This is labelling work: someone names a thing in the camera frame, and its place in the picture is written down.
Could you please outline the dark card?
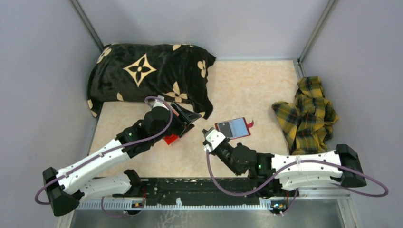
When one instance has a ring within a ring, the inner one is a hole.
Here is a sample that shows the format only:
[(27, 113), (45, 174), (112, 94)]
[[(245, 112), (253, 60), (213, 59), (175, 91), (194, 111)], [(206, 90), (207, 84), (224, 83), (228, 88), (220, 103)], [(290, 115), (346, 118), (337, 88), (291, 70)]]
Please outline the dark card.
[(217, 124), (218, 131), (221, 132), (227, 138), (233, 138), (230, 122), (220, 122)]

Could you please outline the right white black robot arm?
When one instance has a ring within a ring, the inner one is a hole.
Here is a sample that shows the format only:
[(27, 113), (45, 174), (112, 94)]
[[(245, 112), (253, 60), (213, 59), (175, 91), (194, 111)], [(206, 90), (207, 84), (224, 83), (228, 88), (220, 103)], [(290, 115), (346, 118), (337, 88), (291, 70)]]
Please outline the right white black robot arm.
[(274, 196), (311, 185), (339, 184), (347, 188), (367, 185), (365, 178), (357, 174), (363, 171), (357, 152), (346, 144), (338, 144), (335, 150), (324, 153), (288, 156), (258, 153), (241, 143), (232, 147), (228, 140), (216, 147), (208, 142), (203, 146), (234, 174), (246, 173), (258, 185), (273, 177), (268, 182), (268, 191)]

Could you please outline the red plastic bin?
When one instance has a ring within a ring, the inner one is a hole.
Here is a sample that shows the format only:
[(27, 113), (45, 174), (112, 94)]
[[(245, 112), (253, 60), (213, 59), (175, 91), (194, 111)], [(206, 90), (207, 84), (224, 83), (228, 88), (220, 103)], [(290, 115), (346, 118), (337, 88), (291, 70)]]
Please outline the red plastic bin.
[(174, 141), (176, 141), (179, 138), (178, 135), (175, 134), (171, 134), (171, 135), (167, 135), (165, 136), (163, 139), (166, 142), (167, 145), (171, 145)]

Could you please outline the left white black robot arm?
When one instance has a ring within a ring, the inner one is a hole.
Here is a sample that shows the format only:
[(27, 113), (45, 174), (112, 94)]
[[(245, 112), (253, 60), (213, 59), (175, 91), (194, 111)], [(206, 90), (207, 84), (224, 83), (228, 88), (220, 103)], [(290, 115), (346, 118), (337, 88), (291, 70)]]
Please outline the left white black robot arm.
[(176, 102), (155, 100), (143, 119), (125, 128), (97, 152), (65, 168), (42, 172), (44, 191), (56, 217), (74, 211), (80, 204), (105, 196), (135, 197), (144, 184), (135, 170), (99, 178), (103, 171), (151, 149), (165, 138), (181, 138), (194, 127), (202, 114)]

